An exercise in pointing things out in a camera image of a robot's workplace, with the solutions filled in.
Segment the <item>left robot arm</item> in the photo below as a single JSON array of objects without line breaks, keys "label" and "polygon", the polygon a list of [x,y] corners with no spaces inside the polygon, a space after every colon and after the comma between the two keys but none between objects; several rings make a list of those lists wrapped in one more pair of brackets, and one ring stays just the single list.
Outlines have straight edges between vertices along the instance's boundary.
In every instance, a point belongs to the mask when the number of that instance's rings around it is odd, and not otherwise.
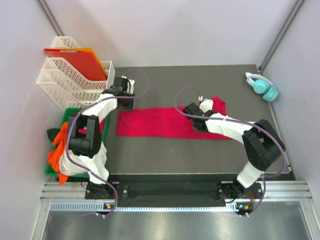
[{"label": "left robot arm", "polygon": [[105,89],[95,102],[68,117],[66,147],[61,160],[87,172],[89,182],[96,185],[97,194],[105,199],[113,194],[114,187],[105,167],[107,149],[100,124],[113,110],[133,109],[134,85],[132,79],[116,77],[113,85]]}]

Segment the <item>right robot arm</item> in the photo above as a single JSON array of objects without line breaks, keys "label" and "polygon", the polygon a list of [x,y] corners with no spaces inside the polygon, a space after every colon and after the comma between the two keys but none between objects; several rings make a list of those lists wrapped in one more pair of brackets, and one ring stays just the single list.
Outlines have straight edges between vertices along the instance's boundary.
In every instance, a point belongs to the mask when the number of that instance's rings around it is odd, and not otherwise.
[{"label": "right robot arm", "polygon": [[220,134],[244,146],[248,162],[230,186],[230,194],[245,198],[266,170],[285,152],[286,147],[271,124],[261,119],[247,122],[231,118],[214,110],[203,110],[195,103],[186,106],[182,113],[200,133]]}]

